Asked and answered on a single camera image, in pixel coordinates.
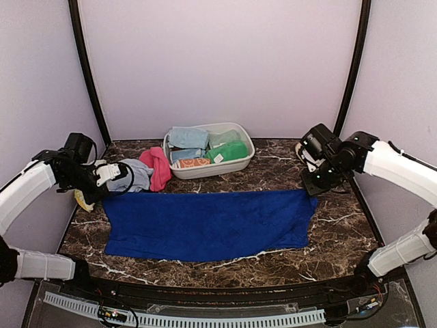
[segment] white laundry basket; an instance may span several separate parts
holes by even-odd
[[[184,169],[174,168],[170,165],[171,171],[173,174],[179,179],[188,180],[188,179],[196,179],[196,178],[205,178],[206,176],[218,176],[219,174],[226,174],[231,172],[240,171],[244,169],[249,162],[251,161],[253,155],[255,154],[255,146],[247,132],[243,129],[243,127],[236,123],[217,123],[217,124],[206,124],[206,125],[197,125],[197,126],[189,126],[191,128],[201,128],[203,130],[207,130],[209,133],[221,134],[229,130],[237,131],[241,136],[241,141],[246,144],[247,153],[249,154],[247,157],[243,159],[234,159],[232,161],[226,161],[222,163],[214,163],[204,166],[197,167],[186,167]],[[169,134],[167,133],[164,137],[163,150],[164,154],[170,162],[170,149],[168,146],[168,138]]]

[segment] orange patterned cloth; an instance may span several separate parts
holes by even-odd
[[[210,159],[180,159],[178,161],[178,168],[184,169],[186,167],[196,167],[211,164]]]

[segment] robotic arm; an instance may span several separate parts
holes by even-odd
[[[59,184],[58,192],[79,189],[85,202],[92,204],[109,194],[108,180],[128,174],[126,164],[94,161],[85,164],[95,143],[80,133],[72,133],[59,150],[43,150],[0,189],[0,284],[14,278],[73,279],[77,259],[59,254],[9,248],[3,239],[12,222],[46,190]]]
[[[354,171],[388,180],[437,207],[437,168],[364,132],[340,140],[323,124],[301,140],[299,157],[307,164],[302,180],[309,195],[318,195],[351,179]],[[354,290],[389,271],[437,249],[437,210],[417,228],[391,244],[371,251],[354,271]]]

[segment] brown marble surface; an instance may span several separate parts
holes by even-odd
[[[108,161],[138,158],[161,141],[117,141]],[[166,193],[207,193],[302,188],[302,163],[295,140],[255,139],[256,154],[240,172],[196,180],[169,181]],[[280,249],[224,262],[179,262],[108,256],[104,247],[111,225],[101,204],[94,212],[79,209],[66,232],[61,253],[84,258],[91,275],[123,282],[194,288],[246,288],[315,282],[351,275],[361,256],[376,247],[371,228],[350,186],[318,197],[304,249]]]

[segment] clothes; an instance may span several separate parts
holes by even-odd
[[[228,142],[238,141],[241,140],[240,133],[238,133],[235,130],[226,131],[225,133],[222,133],[220,135],[217,135],[215,133],[210,133],[210,148],[217,148],[220,146],[223,146],[224,144],[227,144]]]
[[[155,170],[150,178],[150,190],[163,190],[167,181],[171,179],[170,164],[164,155],[163,149],[161,147],[152,147],[143,152],[139,160]]]
[[[200,128],[172,128],[169,132],[169,146],[178,148],[206,149],[209,133]]]
[[[172,166],[176,169],[185,169],[187,167],[197,167],[211,164],[210,159],[180,159]]]
[[[146,164],[137,159],[122,159],[121,162],[130,166],[134,172],[134,184],[128,190],[130,193],[137,193],[142,190],[149,190],[149,176],[153,174],[153,169],[150,169]],[[129,187],[132,180],[132,174],[128,170],[128,175],[119,180],[110,180],[107,182],[109,191],[125,191]]]
[[[303,189],[107,197],[105,253],[205,262],[305,247],[316,204]]]
[[[205,150],[200,148],[188,148],[170,152],[171,163],[175,163],[179,159],[198,159],[205,156]]]
[[[243,159],[247,155],[246,144],[243,141],[234,141],[211,149],[206,153],[205,158],[210,159],[211,163],[221,163],[232,161],[233,159]]]

